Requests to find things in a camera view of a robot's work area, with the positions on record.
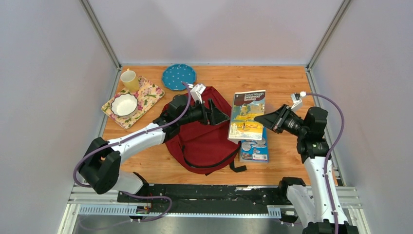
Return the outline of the red backpack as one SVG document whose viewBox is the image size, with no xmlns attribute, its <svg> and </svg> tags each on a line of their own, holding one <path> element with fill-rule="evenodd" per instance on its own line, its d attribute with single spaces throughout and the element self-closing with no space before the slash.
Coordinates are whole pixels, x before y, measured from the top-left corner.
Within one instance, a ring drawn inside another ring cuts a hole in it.
<svg viewBox="0 0 413 234">
<path fill-rule="evenodd" d="M 206 87 L 202 93 L 205 108 L 208 111 L 208 99 L 213 99 L 221 112 L 230 116 L 231 106 L 214 88 Z M 184 110 L 188 102 L 188 94 L 176 95 L 170 103 L 164 106 L 160 117 L 153 123 L 166 124 L 175 120 Z M 163 129 L 164 144 L 169 153 L 188 171 L 205 174 L 229 165 L 236 173 L 246 171 L 246 166 L 235 167 L 234 159 L 241 149 L 241 144 L 235 144 L 227 139 L 229 121 L 219 125 L 203 125 L 199 122 L 188 122 L 188 111 L 173 125 Z"/>
</svg>

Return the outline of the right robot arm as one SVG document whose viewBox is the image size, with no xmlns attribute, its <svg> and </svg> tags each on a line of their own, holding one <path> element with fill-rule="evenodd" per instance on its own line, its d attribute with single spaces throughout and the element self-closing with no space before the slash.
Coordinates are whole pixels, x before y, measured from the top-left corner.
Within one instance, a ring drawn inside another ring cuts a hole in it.
<svg viewBox="0 0 413 234">
<path fill-rule="evenodd" d="M 297 151 L 311 182 L 309 195 L 301 178 L 284 177 L 279 182 L 278 198 L 294 206 L 304 234 L 357 234 L 339 202 L 333 179 L 330 147 L 324 139 L 328 112 L 320 107 L 308 109 L 299 117 L 284 104 L 278 110 L 255 117 L 255 121 L 280 134 L 287 131 L 297 137 Z"/>
</svg>

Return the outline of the blue comic book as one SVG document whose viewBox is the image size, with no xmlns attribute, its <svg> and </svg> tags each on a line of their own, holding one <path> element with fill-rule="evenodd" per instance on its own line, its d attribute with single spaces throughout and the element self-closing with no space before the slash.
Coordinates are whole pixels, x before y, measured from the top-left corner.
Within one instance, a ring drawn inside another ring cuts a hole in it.
<svg viewBox="0 0 413 234">
<path fill-rule="evenodd" d="M 269 162 L 269 151 L 266 129 L 263 129 L 261 140 L 242 140 L 239 153 L 240 162 Z"/>
</svg>

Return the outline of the yellow illustrated book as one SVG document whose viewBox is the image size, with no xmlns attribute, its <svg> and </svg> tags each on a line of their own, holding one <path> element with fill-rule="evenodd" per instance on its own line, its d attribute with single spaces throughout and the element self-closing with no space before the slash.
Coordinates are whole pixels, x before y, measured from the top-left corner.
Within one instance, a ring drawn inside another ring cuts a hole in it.
<svg viewBox="0 0 413 234">
<path fill-rule="evenodd" d="M 254 120 L 265 111 L 266 90 L 237 92 L 233 96 L 228 140 L 238 143 L 242 140 L 260 140 L 263 125 Z"/>
</svg>

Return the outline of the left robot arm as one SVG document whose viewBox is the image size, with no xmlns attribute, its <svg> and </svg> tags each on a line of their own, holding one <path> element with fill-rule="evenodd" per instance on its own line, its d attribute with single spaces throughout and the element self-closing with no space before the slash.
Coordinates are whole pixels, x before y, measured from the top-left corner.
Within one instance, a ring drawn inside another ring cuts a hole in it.
<svg viewBox="0 0 413 234">
<path fill-rule="evenodd" d="M 171 140 L 179 134 L 182 125 L 192 122 L 219 125 L 230 119 L 218 109 L 212 99 L 206 104 L 196 101 L 191 105 L 190 101 L 190 95 L 176 95 L 167 104 L 166 110 L 145 128 L 109 141 L 101 137 L 94 139 L 74 169 L 74 175 L 80 174 L 86 183 L 81 183 L 74 176 L 76 184 L 90 187 L 99 195 L 109 190 L 117 190 L 130 195 L 136 202 L 145 201 L 149 196 L 149 189 L 144 186 L 143 178 L 120 169 L 126 159 Z"/>
</svg>

